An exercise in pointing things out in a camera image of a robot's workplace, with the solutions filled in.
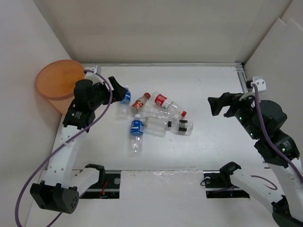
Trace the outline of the red cap brown label bottle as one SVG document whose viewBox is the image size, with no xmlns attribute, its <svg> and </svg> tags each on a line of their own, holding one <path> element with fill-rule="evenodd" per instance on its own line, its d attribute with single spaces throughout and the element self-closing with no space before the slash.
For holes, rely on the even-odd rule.
<svg viewBox="0 0 303 227">
<path fill-rule="evenodd" d="M 150 99 L 150 97 L 151 95 L 146 92 L 142 97 L 138 98 L 130 107 L 132 114 L 138 114 L 145 106 L 146 102 Z"/>
</svg>

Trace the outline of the red label white bottle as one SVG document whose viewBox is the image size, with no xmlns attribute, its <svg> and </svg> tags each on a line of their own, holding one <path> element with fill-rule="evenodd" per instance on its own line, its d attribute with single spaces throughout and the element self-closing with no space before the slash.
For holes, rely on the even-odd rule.
<svg viewBox="0 0 303 227">
<path fill-rule="evenodd" d="M 182 117 L 185 117 L 187 114 L 187 112 L 179 104 L 174 101 L 171 101 L 160 93 L 153 94 L 153 99 L 156 105 L 164 108 L 170 113 L 179 114 Z"/>
</svg>

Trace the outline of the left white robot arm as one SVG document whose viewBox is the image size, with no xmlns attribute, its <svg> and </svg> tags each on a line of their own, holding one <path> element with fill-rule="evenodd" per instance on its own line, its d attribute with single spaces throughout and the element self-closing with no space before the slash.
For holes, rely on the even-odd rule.
<svg viewBox="0 0 303 227">
<path fill-rule="evenodd" d="M 74 99 L 63 120 L 62 143 L 59 151 L 52 153 L 52 161 L 40 183 L 32 184 L 30 194 L 43 210 L 72 214 L 85 191 L 105 183 L 105 168 L 88 164 L 78 175 L 72 169 L 81 144 L 93 124 L 98 121 L 95 111 L 105 105 L 123 100 L 127 88 L 114 77 L 109 82 L 93 83 L 89 79 L 76 82 Z"/>
</svg>

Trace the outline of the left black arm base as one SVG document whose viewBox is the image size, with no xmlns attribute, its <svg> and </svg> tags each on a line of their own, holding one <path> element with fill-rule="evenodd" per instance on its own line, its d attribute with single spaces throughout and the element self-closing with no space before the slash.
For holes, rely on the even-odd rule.
<svg viewBox="0 0 303 227">
<path fill-rule="evenodd" d="M 96 183 L 81 196 L 82 199 L 119 199 L 121 172 L 106 172 L 103 184 Z"/>
</svg>

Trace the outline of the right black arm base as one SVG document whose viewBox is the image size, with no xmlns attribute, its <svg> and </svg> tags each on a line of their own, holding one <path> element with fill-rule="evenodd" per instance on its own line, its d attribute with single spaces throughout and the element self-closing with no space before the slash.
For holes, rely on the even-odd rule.
<svg viewBox="0 0 303 227">
<path fill-rule="evenodd" d="M 204 178 L 200 185 L 205 188 L 208 199 L 250 198 L 250 195 L 244 190 L 227 182 L 218 170 L 204 171 L 203 175 Z"/>
</svg>

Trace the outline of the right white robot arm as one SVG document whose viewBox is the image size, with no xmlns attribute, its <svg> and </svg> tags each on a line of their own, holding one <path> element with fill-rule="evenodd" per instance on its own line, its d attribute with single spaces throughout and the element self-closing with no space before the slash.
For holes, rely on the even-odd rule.
<svg viewBox="0 0 303 227">
<path fill-rule="evenodd" d="M 279 104 L 260 100 L 258 95 L 224 93 L 209 97 L 211 113 L 217 116 L 228 107 L 224 117 L 235 117 L 249 136 L 266 164 L 275 174 L 283 194 L 272 192 L 235 162 L 220 168 L 219 181 L 224 186 L 236 186 L 259 201 L 280 227 L 303 225 L 303 162 L 295 141 L 281 130 L 287 120 Z"/>
</svg>

